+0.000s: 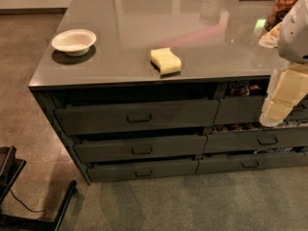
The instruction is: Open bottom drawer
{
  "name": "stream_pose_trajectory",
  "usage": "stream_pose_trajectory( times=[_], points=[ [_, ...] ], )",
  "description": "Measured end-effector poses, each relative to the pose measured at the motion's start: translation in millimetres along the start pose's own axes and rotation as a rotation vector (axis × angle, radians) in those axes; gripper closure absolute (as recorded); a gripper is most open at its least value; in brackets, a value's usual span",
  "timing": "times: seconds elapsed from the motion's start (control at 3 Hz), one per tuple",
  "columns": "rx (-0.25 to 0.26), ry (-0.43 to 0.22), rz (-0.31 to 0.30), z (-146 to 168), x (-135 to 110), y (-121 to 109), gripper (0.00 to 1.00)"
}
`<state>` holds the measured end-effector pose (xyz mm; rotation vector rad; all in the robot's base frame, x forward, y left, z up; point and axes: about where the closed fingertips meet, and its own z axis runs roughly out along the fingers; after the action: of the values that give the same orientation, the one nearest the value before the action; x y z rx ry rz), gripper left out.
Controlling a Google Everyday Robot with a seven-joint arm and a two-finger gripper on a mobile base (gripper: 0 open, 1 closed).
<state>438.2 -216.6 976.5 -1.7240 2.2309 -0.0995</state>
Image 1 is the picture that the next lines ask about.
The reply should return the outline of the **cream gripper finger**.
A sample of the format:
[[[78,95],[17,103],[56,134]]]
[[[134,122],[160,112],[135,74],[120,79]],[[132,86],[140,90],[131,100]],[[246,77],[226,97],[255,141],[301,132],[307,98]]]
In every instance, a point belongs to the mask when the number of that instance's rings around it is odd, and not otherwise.
[[[259,121],[266,127],[276,127],[291,113],[294,106],[294,102],[276,102],[266,99],[261,110]]]

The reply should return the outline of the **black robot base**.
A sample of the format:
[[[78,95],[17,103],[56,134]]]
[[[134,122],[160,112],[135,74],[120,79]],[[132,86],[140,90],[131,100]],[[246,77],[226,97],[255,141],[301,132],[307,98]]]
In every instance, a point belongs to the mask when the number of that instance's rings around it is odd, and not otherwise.
[[[61,231],[70,200],[77,191],[77,182],[75,180],[69,182],[54,219],[45,220],[47,209],[37,207],[32,203],[34,196],[39,194],[39,189],[33,185],[17,186],[17,183],[21,181],[21,173],[27,166],[27,161],[18,158],[16,152],[17,148],[13,145],[0,147],[0,205],[3,205],[4,200],[10,194],[14,200],[35,216],[25,218],[1,212],[0,231]]]

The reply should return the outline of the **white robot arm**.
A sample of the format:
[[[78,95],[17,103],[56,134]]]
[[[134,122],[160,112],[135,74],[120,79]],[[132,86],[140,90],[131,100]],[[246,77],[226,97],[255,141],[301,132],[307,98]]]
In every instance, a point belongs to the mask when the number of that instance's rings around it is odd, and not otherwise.
[[[278,55],[289,61],[270,76],[259,121],[275,127],[308,94],[308,0],[298,0],[279,25]]]

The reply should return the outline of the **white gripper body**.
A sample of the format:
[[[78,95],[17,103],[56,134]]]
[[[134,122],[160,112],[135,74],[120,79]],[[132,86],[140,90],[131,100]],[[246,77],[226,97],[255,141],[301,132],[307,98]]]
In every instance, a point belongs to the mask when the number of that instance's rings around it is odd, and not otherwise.
[[[273,103],[297,105],[308,93],[308,64],[289,63],[275,69],[269,79],[268,97]]]

